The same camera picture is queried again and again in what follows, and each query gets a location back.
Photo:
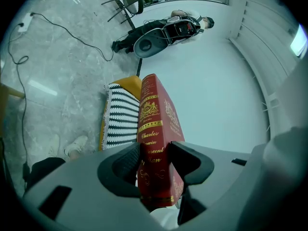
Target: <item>gray tile floor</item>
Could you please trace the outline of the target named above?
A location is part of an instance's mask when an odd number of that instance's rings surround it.
[[[25,13],[44,14],[54,23],[67,27],[75,36],[99,47],[107,59],[111,58],[113,40],[127,34],[131,28],[115,13],[115,2],[101,6],[108,0],[28,0],[16,15],[12,26],[22,21]],[[1,45],[5,62],[2,83],[22,91],[15,65],[7,54],[7,37]],[[106,62],[96,51],[72,38],[64,29],[35,16],[23,35],[13,33],[11,44],[16,60],[28,55],[21,65],[20,75],[26,88],[25,142],[30,167],[47,157],[50,140],[60,135],[60,155],[63,148],[79,135],[87,135],[86,153],[98,149],[100,125],[106,95],[104,85],[117,79],[135,75],[139,59],[125,52],[115,54]],[[21,117],[24,101],[10,97],[6,110],[6,158],[17,193],[24,192],[22,164],[26,154],[22,145]]]

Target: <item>white sneaker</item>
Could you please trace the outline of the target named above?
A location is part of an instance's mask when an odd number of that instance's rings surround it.
[[[60,148],[60,137],[58,134],[55,134],[54,137],[50,140],[50,147],[48,151],[48,157],[58,157],[58,151]]]
[[[64,154],[68,156],[68,154],[73,150],[76,150],[80,153],[85,147],[87,141],[88,137],[86,135],[79,136],[77,139],[74,140],[73,143],[66,146],[66,148],[64,149]]]

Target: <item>black pants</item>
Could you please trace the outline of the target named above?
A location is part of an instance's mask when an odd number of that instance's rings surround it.
[[[48,157],[43,161],[35,163],[32,166],[32,171],[27,179],[26,192],[63,163],[65,163],[65,161],[59,157]]]
[[[122,40],[121,42],[119,42],[119,46],[121,48],[128,48],[128,47],[132,47],[136,41],[143,36],[145,33],[151,31],[152,29],[155,28],[163,28],[164,24],[161,23],[160,21],[152,21],[149,22],[143,26],[140,26],[136,29],[132,30],[132,33],[130,33],[126,39]]]

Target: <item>black chair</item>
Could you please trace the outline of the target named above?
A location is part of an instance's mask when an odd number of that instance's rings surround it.
[[[137,10],[136,6],[134,5],[134,3],[136,3],[136,2],[138,2],[138,10]],[[136,14],[142,13],[142,12],[143,12],[143,8],[144,8],[143,0],[123,0],[122,8],[118,8],[118,9],[121,9],[121,10],[118,11],[114,16],[112,16],[112,17],[108,20],[108,22],[109,22],[112,18],[114,18],[118,13],[120,13],[122,10],[124,10],[124,9],[127,9],[127,10],[132,14],[132,16],[130,17],[130,19],[131,19],[131,18],[134,17]]]

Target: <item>black and white striped pillow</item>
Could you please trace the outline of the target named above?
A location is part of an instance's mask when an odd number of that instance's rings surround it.
[[[139,100],[120,85],[108,85],[103,150],[137,141],[139,104]]]

